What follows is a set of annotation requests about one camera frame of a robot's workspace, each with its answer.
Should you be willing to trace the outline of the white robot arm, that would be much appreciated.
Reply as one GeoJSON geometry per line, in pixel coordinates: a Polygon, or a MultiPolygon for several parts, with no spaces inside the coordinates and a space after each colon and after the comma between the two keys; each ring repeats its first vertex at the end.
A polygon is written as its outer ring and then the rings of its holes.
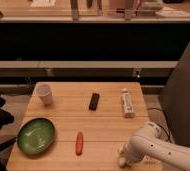
{"type": "Polygon", "coordinates": [[[119,166],[132,166],[147,155],[183,171],[190,171],[190,148],[165,142],[160,136],[161,128],[154,122],[146,122],[118,150],[119,166]]]}

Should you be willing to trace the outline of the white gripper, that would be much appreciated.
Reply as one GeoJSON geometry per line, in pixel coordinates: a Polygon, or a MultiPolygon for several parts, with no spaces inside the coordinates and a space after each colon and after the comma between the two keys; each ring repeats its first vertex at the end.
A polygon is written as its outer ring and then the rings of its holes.
{"type": "Polygon", "coordinates": [[[128,146],[124,144],[118,150],[118,164],[120,168],[124,168],[127,165],[126,153],[128,152],[128,146]]]}

